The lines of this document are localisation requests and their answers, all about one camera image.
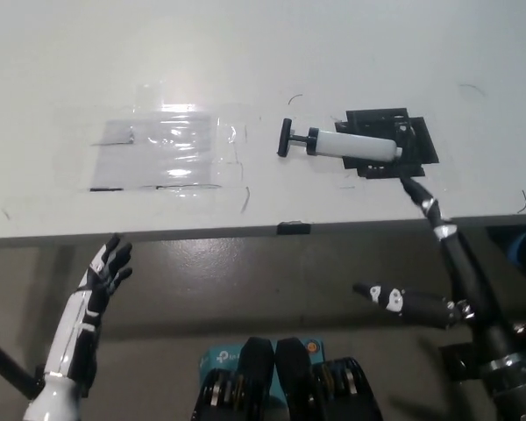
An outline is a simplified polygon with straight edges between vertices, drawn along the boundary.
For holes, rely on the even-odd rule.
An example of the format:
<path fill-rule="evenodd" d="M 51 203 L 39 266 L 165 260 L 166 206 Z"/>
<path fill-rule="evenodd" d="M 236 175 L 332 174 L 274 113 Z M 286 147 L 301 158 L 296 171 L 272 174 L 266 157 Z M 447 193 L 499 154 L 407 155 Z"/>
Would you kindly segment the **white and black left hand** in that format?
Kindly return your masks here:
<path fill-rule="evenodd" d="M 132 274 L 132 245 L 113 235 L 89 263 L 69 296 L 47 356 L 44 373 L 83 382 L 89 373 L 111 296 Z"/>

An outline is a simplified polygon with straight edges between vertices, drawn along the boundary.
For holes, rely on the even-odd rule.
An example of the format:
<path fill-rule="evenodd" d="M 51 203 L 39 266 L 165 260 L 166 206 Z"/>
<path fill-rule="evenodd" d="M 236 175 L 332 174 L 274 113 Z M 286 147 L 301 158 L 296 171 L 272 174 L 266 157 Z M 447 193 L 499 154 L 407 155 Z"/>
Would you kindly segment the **black and white right hand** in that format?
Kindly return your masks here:
<path fill-rule="evenodd" d="M 419 182 L 402 177 L 404 191 L 429 221 L 451 280 L 451 297 L 379 283 L 358 282 L 354 293 L 402 322 L 437 329 L 465 324 L 480 365 L 513 366 L 526 360 L 526 345 L 504 317 L 492 286 L 458 226 Z"/>

